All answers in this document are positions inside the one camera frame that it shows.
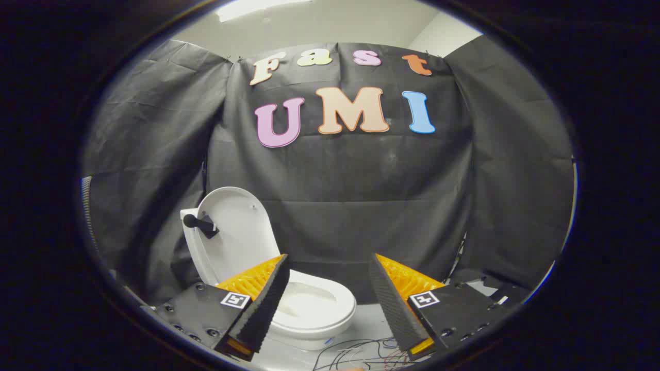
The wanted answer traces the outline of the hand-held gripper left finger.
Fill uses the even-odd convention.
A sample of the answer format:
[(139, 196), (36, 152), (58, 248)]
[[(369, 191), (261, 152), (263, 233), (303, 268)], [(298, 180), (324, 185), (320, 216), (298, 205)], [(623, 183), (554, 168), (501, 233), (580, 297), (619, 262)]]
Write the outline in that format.
[(290, 277), (288, 255), (248, 268), (221, 284), (198, 282), (155, 307), (164, 324), (210, 350), (251, 361)]

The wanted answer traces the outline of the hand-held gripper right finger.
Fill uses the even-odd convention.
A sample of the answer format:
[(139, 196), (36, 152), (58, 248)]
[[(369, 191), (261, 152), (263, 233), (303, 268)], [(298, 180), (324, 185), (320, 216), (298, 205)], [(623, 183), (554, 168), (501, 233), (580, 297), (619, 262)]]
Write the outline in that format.
[(508, 308), (467, 283), (443, 284), (374, 254), (369, 277), (399, 350), (411, 361), (443, 354), (500, 326)]

